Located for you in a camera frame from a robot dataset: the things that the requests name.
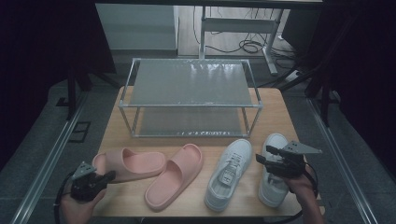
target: metal rail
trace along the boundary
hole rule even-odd
[[[37,176],[35,177],[35,180],[24,196],[20,207],[18,208],[14,218],[12,218],[10,223],[27,223],[29,220],[29,217],[32,215],[35,205],[37,204],[44,187],[46,187],[47,182],[50,179],[55,165],[64,151],[64,146],[66,145],[71,132],[73,132],[76,122],[81,114],[82,107],[85,104],[87,98],[88,93],[83,91],[78,99],[78,105],[75,114],[64,125],[61,134],[49,152],[49,155],[44,160]]]

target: glass shelf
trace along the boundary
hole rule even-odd
[[[247,78],[247,60],[134,59],[120,112],[134,137],[249,137],[262,101]]]

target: white sneaker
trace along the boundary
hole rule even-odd
[[[227,207],[239,179],[250,165],[251,155],[251,144],[245,139],[238,139],[227,146],[209,180],[206,206],[217,212]]]
[[[262,156],[264,156],[268,161],[282,161],[282,157],[267,152],[266,147],[272,146],[282,148],[288,143],[288,140],[282,134],[272,133],[268,136],[262,146]],[[262,203],[270,207],[278,207],[283,203],[283,200],[288,194],[289,187],[281,178],[268,173],[265,166],[263,166],[262,172],[263,176],[259,187],[259,199]]]

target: wall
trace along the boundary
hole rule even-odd
[[[111,50],[177,49],[177,7],[96,4]]]

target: pink sandal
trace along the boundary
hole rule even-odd
[[[184,146],[148,187],[145,195],[148,207],[157,212],[165,209],[198,176],[203,164],[203,154],[198,146]]]
[[[149,178],[159,175],[165,168],[166,158],[161,152],[133,152],[129,148],[108,151],[96,155],[92,166],[96,173],[104,175],[116,171],[112,183]]]

